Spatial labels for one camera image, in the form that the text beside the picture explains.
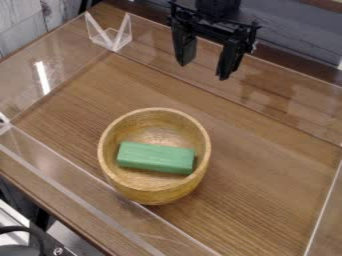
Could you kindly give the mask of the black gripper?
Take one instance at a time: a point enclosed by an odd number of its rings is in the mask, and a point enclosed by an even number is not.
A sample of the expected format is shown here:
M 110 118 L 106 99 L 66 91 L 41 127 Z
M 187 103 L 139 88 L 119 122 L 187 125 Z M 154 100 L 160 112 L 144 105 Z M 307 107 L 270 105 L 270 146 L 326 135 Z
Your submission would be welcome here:
M 172 43 L 176 61 L 186 66 L 196 56 L 196 37 L 223 44 L 238 32 L 246 31 L 246 52 L 257 48 L 257 33 L 259 22 L 241 14 L 242 0 L 194 0 L 190 7 L 180 0 L 170 0 L 168 23 L 172 31 Z M 243 55 L 245 43 L 238 39 L 229 39 L 223 45 L 216 66 L 216 76 L 223 81 L 237 71 Z

